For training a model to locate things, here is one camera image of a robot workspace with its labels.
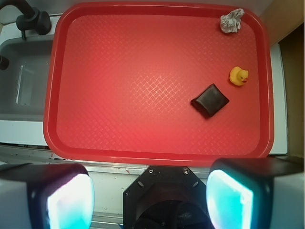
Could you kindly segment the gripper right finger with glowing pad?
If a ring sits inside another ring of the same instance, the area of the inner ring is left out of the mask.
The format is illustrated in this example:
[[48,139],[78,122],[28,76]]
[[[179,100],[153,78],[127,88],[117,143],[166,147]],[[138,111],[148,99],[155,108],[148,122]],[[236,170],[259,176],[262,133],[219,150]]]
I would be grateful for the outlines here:
[[216,229],[303,229],[304,159],[217,159],[206,182],[206,202]]

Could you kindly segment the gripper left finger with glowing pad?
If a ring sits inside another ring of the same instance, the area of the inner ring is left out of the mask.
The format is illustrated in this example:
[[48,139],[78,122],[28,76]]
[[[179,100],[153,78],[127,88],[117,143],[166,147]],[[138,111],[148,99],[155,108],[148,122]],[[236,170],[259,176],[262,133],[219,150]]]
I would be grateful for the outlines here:
[[81,164],[0,165],[2,229],[88,229],[94,185]]

